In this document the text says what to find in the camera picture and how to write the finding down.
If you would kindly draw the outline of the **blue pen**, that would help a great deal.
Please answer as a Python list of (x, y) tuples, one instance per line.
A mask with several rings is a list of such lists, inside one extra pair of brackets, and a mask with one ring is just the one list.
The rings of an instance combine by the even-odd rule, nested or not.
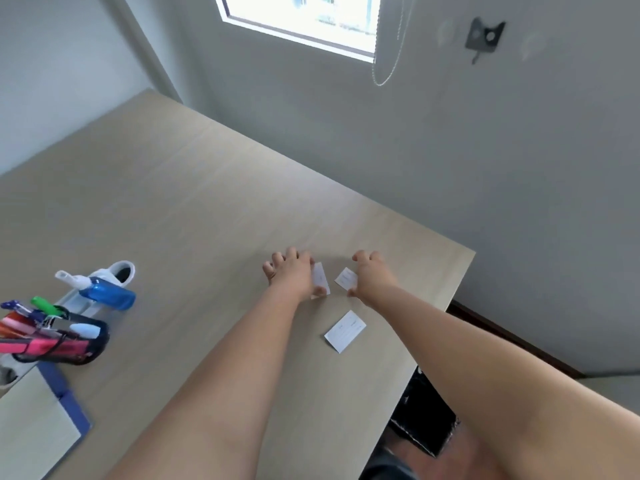
[(19, 302), (18, 300), (5, 301), (0, 303), (0, 308), (16, 312), (23, 317), (27, 317), (34, 322), (43, 322), (46, 318), (46, 314), (39, 309), (31, 309)]

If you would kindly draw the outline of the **person's left forearm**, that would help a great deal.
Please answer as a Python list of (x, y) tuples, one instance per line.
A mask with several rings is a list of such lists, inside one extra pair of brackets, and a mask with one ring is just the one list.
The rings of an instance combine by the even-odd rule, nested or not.
[(105, 480), (255, 480), (293, 318), (313, 293), (272, 282)]

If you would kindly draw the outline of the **white desk organizer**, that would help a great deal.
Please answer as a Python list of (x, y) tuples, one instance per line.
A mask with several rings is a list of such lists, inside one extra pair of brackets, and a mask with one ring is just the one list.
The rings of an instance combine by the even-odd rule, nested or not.
[[(118, 261), (108, 268), (98, 269), (91, 273), (108, 282), (117, 283), (123, 288), (131, 283), (135, 275), (135, 265), (127, 260)], [(70, 305), (71, 312), (78, 312), (87, 317), (93, 317), (105, 306), (95, 301), (81, 298), (77, 291), (70, 290), (60, 298), (56, 305)], [(12, 355), (0, 353), (0, 398), (4, 396), (24, 375), (28, 373), (37, 362), (22, 363), (14, 359)]]

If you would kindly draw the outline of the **dark brown skirting board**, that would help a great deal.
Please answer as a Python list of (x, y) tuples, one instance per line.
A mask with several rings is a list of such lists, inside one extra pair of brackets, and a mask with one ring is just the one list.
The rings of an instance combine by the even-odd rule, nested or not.
[(460, 320), (464, 321), (464, 322), (468, 322), (469, 324), (480, 328), (484, 331), (487, 331), (489, 333), (491, 333), (492, 335), (495, 335), (501, 339), (504, 339), (520, 348), (522, 348), (523, 350), (527, 351), (528, 353), (534, 355), (535, 357), (539, 358), (540, 360), (544, 361), (545, 363), (548, 363), (549, 365), (551, 365), (553, 368), (555, 368), (558, 371), (561, 371), (562, 373), (564, 373), (565, 375), (571, 377), (572, 379), (586, 379), (587, 375), (585, 375), (583, 372), (578, 371), (577, 369), (575, 369), (574, 367), (570, 366), (567, 363), (564, 363), (563, 361), (561, 361), (560, 359), (554, 357), (553, 355), (543, 351), (542, 349), (540, 349), (539, 347), (536, 347), (534, 345), (532, 345), (531, 343), (527, 342), (526, 340), (520, 338), (519, 336), (517, 336), (516, 334), (508, 331), (507, 329), (501, 327), (500, 325), (492, 322), (491, 320), (485, 318), (484, 316), (476, 313), (475, 311), (471, 310), (470, 308), (460, 304), (458, 301), (456, 300), (452, 300), (452, 302), (449, 304), (449, 306), (446, 309), (446, 312), (448, 314), (451, 314), (457, 318), (459, 318)]

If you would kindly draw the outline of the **person's right forearm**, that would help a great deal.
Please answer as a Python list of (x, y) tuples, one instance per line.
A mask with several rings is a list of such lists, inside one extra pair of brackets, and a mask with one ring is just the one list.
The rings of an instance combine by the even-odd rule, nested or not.
[(640, 416), (394, 283), (358, 293), (512, 478), (640, 480)]

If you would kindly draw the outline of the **pink pen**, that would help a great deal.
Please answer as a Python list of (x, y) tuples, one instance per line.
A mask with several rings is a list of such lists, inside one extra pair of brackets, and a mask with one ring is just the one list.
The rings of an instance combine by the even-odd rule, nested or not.
[(75, 339), (0, 339), (0, 353), (42, 356), (82, 356), (87, 354), (92, 342)]

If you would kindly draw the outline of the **person's right hand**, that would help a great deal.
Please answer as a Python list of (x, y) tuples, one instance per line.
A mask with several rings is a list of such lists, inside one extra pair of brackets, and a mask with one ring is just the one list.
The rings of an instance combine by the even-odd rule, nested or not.
[(371, 261), (370, 253), (366, 250), (357, 250), (352, 256), (358, 275), (357, 287), (360, 297), (357, 299), (373, 310), (379, 311), (386, 291), (399, 288), (399, 282), (386, 261), (384, 263)]

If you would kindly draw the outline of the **black wall bracket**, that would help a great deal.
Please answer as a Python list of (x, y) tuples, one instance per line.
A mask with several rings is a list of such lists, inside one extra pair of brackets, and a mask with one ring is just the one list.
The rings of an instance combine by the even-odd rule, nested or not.
[(502, 21), (494, 26), (484, 23), (481, 17), (476, 16), (470, 23), (465, 40), (465, 48), (474, 52), (471, 64), (475, 65), (483, 54), (492, 54), (496, 51), (507, 21)]

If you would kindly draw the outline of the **green marker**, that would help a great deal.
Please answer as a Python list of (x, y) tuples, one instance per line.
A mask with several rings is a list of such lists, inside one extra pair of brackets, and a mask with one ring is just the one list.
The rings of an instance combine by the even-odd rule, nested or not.
[(30, 303), (37, 310), (41, 311), (46, 317), (54, 316), (66, 318), (66, 316), (68, 315), (64, 307), (53, 305), (48, 300), (40, 296), (32, 297)]

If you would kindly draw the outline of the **person's left hand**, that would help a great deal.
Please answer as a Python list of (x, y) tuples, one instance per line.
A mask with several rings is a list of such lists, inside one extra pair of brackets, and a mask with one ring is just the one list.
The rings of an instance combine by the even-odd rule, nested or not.
[(285, 260), (285, 252), (275, 252), (271, 260), (276, 269), (276, 275), (270, 287), (273, 287), (284, 298), (299, 305), (311, 299), (314, 289), (311, 275), (311, 266), (315, 263), (308, 250), (299, 251), (299, 259)]

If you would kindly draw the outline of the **window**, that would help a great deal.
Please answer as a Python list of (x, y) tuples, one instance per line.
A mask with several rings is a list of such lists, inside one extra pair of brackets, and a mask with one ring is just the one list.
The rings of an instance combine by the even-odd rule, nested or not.
[(381, 0), (215, 0), (224, 22), (372, 63)]

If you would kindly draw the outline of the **black bin under table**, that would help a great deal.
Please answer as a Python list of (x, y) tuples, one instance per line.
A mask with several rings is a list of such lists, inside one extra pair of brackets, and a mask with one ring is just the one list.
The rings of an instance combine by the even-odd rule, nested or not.
[(402, 439), (437, 458), (460, 420), (444, 402), (425, 374), (416, 368), (404, 389), (388, 426)]

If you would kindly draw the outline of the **blue clipboard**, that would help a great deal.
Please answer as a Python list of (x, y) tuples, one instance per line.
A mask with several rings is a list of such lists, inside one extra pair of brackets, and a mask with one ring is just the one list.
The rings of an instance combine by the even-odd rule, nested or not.
[(0, 480), (47, 480), (91, 428), (61, 371), (38, 363), (0, 397)]

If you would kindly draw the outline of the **blue glue bottle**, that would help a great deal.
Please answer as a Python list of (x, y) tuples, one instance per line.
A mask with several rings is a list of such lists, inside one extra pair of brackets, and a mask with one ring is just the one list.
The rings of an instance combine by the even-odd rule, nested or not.
[(57, 271), (54, 277), (75, 290), (76, 295), (116, 310), (128, 310), (136, 300), (133, 291), (98, 275), (72, 275), (66, 271)]

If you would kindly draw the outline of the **black mesh pen holder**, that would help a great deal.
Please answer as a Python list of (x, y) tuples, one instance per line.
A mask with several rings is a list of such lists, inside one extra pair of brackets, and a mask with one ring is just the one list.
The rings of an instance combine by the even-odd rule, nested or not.
[(12, 355), (20, 363), (85, 365), (102, 354), (109, 339), (110, 328), (106, 322), (77, 314), (50, 315), (35, 335), (0, 338), (0, 353)]

